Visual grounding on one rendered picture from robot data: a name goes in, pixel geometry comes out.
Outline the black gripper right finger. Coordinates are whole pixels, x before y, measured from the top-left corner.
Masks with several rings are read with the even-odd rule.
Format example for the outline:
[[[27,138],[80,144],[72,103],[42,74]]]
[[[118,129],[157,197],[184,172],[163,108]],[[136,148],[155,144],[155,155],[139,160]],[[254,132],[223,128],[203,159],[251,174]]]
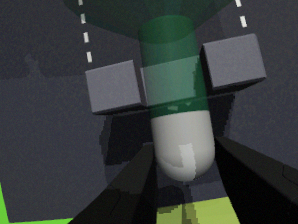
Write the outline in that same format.
[[[216,137],[216,160],[239,224],[298,224],[298,169]]]

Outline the dark grey mat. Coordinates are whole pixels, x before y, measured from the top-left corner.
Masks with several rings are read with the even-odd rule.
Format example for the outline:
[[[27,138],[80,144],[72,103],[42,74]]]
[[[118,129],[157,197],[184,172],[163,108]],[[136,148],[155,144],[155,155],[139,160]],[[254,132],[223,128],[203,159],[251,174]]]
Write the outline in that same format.
[[[209,97],[226,137],[298,169],[298,0],[234,0],[194,30],[198,49],[257,35],[266,79]],[[0,0],[0,186],[9,222],[74,218],[152,144],[149,113],[90,112],[84,72],[133,60],[138,39],[92,26],[63,0]],[[157,208],[226,197],[216,160],[178,181],[156,163]]]

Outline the grey blocks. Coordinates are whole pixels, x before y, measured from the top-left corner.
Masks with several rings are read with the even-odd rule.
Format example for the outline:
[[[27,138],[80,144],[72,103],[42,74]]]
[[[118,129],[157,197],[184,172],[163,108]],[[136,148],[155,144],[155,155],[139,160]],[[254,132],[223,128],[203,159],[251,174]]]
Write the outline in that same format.
[[[234,95],[266,79],[257,35],[202,44],[202,71],[209,97]],[[90,112],[125,116],[148,111],[140,68],[133,60],[84,72]]]

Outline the green glass bottle with grey cap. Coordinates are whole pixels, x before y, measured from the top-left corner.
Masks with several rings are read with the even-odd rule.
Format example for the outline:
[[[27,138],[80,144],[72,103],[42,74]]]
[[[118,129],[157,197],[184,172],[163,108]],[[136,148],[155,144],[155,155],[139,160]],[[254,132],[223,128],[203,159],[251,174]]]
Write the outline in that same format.
[[[74,14],[138,39],[154,159],[193,181],[212,167],[216,141],[194,30],[234,0],[63,0]]]

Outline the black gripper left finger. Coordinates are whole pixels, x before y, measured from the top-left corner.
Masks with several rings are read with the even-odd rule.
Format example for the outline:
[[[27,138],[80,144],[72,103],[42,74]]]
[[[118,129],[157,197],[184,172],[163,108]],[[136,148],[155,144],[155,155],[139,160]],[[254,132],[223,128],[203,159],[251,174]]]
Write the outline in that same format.
[[[156,224],[157,198],[156,160],[149,144],[68,224]]]

